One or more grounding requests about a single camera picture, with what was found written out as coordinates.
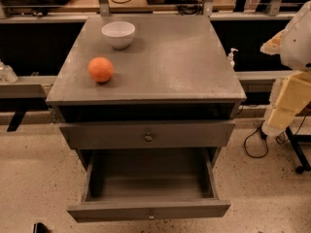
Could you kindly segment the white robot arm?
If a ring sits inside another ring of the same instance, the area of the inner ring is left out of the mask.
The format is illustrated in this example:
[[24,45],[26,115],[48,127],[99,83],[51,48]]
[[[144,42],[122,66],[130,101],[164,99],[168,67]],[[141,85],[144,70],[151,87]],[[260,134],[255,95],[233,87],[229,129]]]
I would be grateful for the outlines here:
[[311,1],[300,8],[282,31],[265,42],[260,51],[279,54],[281,63],[293,70],[274,82],[264,114],[263,133],[277,136],[311,102]]

